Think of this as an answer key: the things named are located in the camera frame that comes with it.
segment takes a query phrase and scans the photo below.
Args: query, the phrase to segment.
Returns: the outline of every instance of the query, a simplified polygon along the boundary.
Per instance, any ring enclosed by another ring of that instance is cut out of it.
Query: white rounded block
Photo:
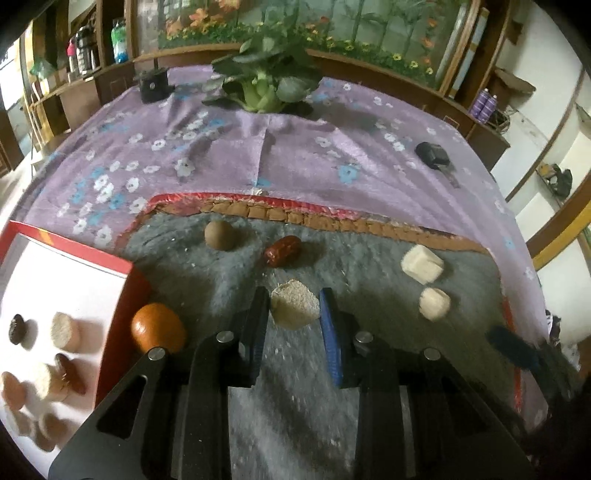
[[[418,301],[419,312],[432,322],[445,317],[451,306],[451,299],[439,288],[425,288]]]
[[[421,285],[438,279],[443,272],[443,260],[424,245],[412,247],[400,262],[402,271]]]

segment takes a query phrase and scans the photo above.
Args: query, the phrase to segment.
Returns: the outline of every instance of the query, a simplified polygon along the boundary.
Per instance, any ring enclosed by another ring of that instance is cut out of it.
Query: white flower print
[[[143,198],[143,197],[136,198],[132,202],[132,204],[129,205],[129,212],[137,215],[139,212],[144,210],[144,208],[146,207],[147,204],[148,204],[148,200],[146,200],[145,198]]]
[[[114,188],[115,186],[112,183],[109,183],[104,189],[102,189],[96,198],[97,203],[105,203],[109,200],[113,195]]]
[[[125,184],[125,188],[128,192],[133,193],[139,187],[139,178],[138,177],[131,177],[127,183]]]
[[[197,130],[199,128],[201,128],[203,125],[203,120],[195,120],[194,122],[191,122],[190,124],[187,125],[187,128],[189,130]]]
[[[495,207],[497,210],[499,210],[499,212],[505,213],[505,207],[503,207],[503,204],[500,200],[495,200]]]
[[[74,225],[72,233],[74,235],[80,235],[86,229],[86,219],[78,218],[77,224]]]
[[[152,144],[152,151],[157,152],[158,150],[162,150],[165,146],[166,146],[166,140],[162,140],[162,139],[156,140]]]
[[[56,213],[56,215],[58,217],[63,217],[66,212],[68,211],[68,209],[70,208],[70,204],[69,203],[64,203],[64,205],[61,206],[61,208],[58,210],[58,212]]]
[[[86,215],[88,215],[90,212],[92,211],[92,204],[90,202],[85,203],[82,208],[80,209],[80,212],[78,213],[78,215],[80,215],[81,217],[85,217]]]
[[[166,140],[176,140],[177,138],[180,138],[182,134],[183,133],[178,130],[172,130],[171,132],[168,132],[164,138],[166,138]]]
[[[102,189],[105,185],[107,185],[107,182],[109,181],[109,176],[108,175],[101,175],[99,178],[97,178],[95,180],[95,190],[98,192],[100,189]]]
[[[328,138],[324,137],[316,137],[316,143],[318,143],[318,145],[320,145],[322,148],[328,148],[332,145]]]
[[[188,158],[180,158],[174,166],[178,177],[188,177],[195,170],[195,165]]]
[[[131,137],[128,142],[129,143],[137,143],[140,140],[142,140],[144,138],[144,136],[142,134],[135,134],[133,137]]]
[[[96,233],[95,247],[105,248],[111,240],[113,240],[113,230],[109,226],[103,225],[103,228]]]
[[[148,165],[144,168],[144,173],[156,173],[158,170],[160,170],[159,165]]]

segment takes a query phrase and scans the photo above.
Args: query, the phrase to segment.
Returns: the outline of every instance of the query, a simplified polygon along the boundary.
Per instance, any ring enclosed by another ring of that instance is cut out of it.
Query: white wall
[[[94,3],[95,0],[70,0],[70,7],[68,8],[69,25],[71,26],[74,19]]]
[[[536,4],[527,12],[518,44],[505,42],[497,65],[536,87],[529,98],[512,98],[531,128],[511,119],[505,138],[511,144],[492,170],[501,192],[507,195],[542,152],[570,102],[581,71],[581,62],[554,21]]]
[[[591,275],[575,240],[539,270],[546,308],[562,318],[560,340],[579,343],[591,335]]]

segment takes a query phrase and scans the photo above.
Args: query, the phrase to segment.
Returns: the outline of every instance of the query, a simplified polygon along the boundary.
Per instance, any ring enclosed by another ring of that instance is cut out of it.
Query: bottle
[[[128,61],[129,56],[127,55],[127,33],[124,18],[117,18],[113,20],[111,42],[113,43],[113,56],[115,57],[115,62],[123,63]]]
[[[74,45],[74,38],[70,40],[66,53],[68,55],[68,62],[70,66],[70,74],[68,75],[68,78],[75,79],[78,77],[80,72],[78,70],[78,59],[76,57],[76,45]]]
[[[484,104],[482,111],[478,114],[477,120],[481,124],[487,123],[488,119],[492,116],[493,113],[495,113],[495,110],[496,110],[496,95],[493,95]]]
[[[483,91],[481,91],[478,94],[478,97],[476,98],[476,100],[474,100],[474,104],[472,105],[472,107],[470,108],[470,115],[472,115],[474,118],[478,119],[478,114],[480,112],[482,112],[482,109],[484,108],[486,101],[491,97],[491,94],[488,92],[488,88],[485,88]]]

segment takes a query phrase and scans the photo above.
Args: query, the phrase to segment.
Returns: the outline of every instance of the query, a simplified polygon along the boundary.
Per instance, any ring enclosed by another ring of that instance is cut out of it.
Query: purple spray can
[[[487,123],[488,119],[492,116],[492,114],[495,112],[495,110],[496,110],[496,95],[493,95],[484,104],[482,111],[478,114],[477,120],[481,124]]]
[[[470,115],[472,115],[474,118],[478,118],[479,113],[482,112],[482,109],[486,105],[486,101],[490,97],[491,97],[491,94],[488,93],[488,88],[485,88],[483,91],[481,91],[478,94],[478,97],[476,98],[476,100],[474,100],[474,104],[470,108],[470,112],[469,112]]]

